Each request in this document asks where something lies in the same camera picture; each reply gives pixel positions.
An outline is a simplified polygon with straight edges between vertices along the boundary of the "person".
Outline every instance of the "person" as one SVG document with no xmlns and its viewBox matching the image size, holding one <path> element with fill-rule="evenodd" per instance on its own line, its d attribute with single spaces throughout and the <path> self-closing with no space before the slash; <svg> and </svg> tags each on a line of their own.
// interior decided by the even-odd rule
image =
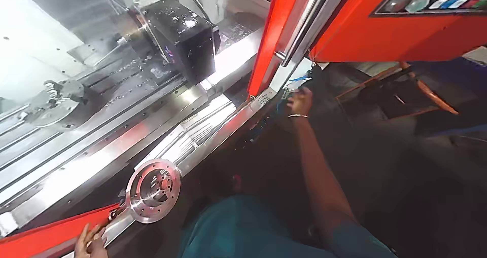
<svg viewBox="0 0 487 258">
<path fill-rule="evenodd" d="M 308 122 L 311 91 L 303 87 L 289 98 L 287 105 L 291 109 L 289 118 L 300 147 L 301 168 L 315 223 L 327 249 L 293 241 L 286 227 L 256 198 L 233 195 L 210 205 L 193 221 L 181 240 L 178 256 L 396 257 L 356 221 L 345 194 L 328 167 Z M 92 244 L 97 247 L 92 256 L 79 257 L 105 258 L 94 256 L 103 250 L 100 239 L 97 240 Z"/>
</svg>

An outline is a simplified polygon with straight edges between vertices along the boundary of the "metal plate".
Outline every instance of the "metal plate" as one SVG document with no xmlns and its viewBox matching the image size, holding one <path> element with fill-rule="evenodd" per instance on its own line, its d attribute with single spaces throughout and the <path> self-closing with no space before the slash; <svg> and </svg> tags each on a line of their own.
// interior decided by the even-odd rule
<svg viewBox="0 0 487 258">
<path fill-rule="evenodd" d="M 125 203 L 132 217 L 148 224 L 161 220 L 176 204 L 181 173 L 169 160 L 144 163 L 132 175 L 125 191 Z"/>
</svg>

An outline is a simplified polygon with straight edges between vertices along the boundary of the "stainless steel surface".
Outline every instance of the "stainless steel surface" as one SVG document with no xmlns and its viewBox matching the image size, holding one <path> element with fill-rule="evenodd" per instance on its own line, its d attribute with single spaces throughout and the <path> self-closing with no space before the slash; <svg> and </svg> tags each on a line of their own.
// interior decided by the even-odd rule
<svg viewBox="0 0 487 258">
<path fill-rule="evenodd" d="M 318 15 L 312 21 L 311 26 L 308 28 L 301 42 L 298 43 L 297 49 L 292 56 L 287 55 L 290 61 L 286 67 L 280 65 L 272 78 L 271 87 L 273 90 L 280 90 L 288 82 L 288 79 L 294 73 L 298 65 L 304 58 L 304 55 L 309 50 L 311 44 L 318 36 L 319 32 L 326 24 L 328 19 L 330 19 L 333 11 L 337 8 L 341 0 L 325 0 L 324 4 L 321 6 Z"/>
<path fill-rule="evenodd" d="M 116 32 L 110 19 L 116 12 L 110 5 L 110 0 L 33 1 L 85 43 L 98 40 L 107 32 Z"/>
<path fill-rule="evenodd" d="M 143 224 L 161 220 L 176 204 L 181 174 L 171 161 L 144 162 L 129 180 L 125 204 L 136 221 Z"/>
<path fill-rule="evenodd" d="M 227 118 L 215 132 L 205 139 L 201 145 L 187 155 L 182 162 L 178 164 L 181 171 L 181 176 L 184 177 L 194 167 L 198 165 L 205 157 L 210 155 L 218 146 L 220 146 L 228 137 L 238 130 L 245 122 L 247 122 L 255 113 L 265 106 L 274 96 L 276 92 L 271 88 L 267 88 L 259 96 L 257 96 L 250 103 L 245 105 L 240 111 L 232 114 Z M 104 237 L 107 238 L 107 243 L 110 244 L 116 237 L 125 231 L 132 223 L 135 222 L 130 210 L 123 211 L 115 220 L 108 224 Z M 74 252 L 65 255 L 64 258 L 74 257 Z"/>
<path fill-rule="evenodd" d="M 284 60 L 286 59 L 286 54 L 284 54 L 283 52 L 281 51 L 276 51 L 274 52 L 274 55 L 277 56 L 280 60 Z"/>
<path fill-rule="evenodd" d="M 152 60 L 140 60 L 132 50 L 124 51 L 119 61 L 80 76 L 80 81 L 101 93 L 104 100 L 103 108 L 88 122 L 64 133 L 24 123 L 0 135 L 2 146 L 8 145 L 0 156 L 2 236 L 12 232 L 9 227 L 20 228 L 51 206 L 76 204 L 94 185 L 117 173 L 210 96 L 218 97 L 251 71 L 261 36 L 259 30 L 219 52 L 216 73 L 189 89 L 177 75 L 155 81 Z M 222 116 L 228 116 L 234 107 L 227 105 Z M 15 124 L 10 119 L 19 112 L 0 119 Z M 196 131 L 198 143 L 212 132 L 200 126 L 193 128 L 192 132 Z"/>
<path fill-rule="evenodd" d="M 204 158 L 220 146 L 228 137 L 238 130 L 247 122 L 257 111 L 259 111 L 267 102 L 269 102 L 276 92 L 267 88 L 259 94 L 254 100 L 243 107 L 238 113 L 230 116 L 218 130 L 212 133 L 201 143 L 190 155 L 186 156 L 179 164 L 181 175 L 184 177 L 194 167 L 196 167 Z"/>
<path fill-rule="evenodd" d="M 291 61 L 291 58 L 293 57 L 294 53 L 298 49 L 298 45 L 304 39 L 309 28 L 311 27 L 311 24 L 316 19 L 318 12 L 320 11 L 320 9 L 323 6 L 323 4 L 325 3 L 325 1 L 326 0 L 309 0 L 308 1 L 306 8 L 304 9 L 304 12 L 301 16 L 301 19 L 299 20 L 299 23 L 298 23 L 298 27 L 299 27 L 298 35 L 293 39 L 289 50 L 285 53 L 286 57 L 283 60 L 283 62 L 281 63 L 281 65 L 283 67 L 286 67 L 289 64 L 289 61 Z"/>
<path fill-rule="evenodd" d="M 225 124 L 236 109 L 224 95 L 216 97 L 204 109 L 173 129 L 136 168 L 159 158 L 179 164 Z"/>
</svg>

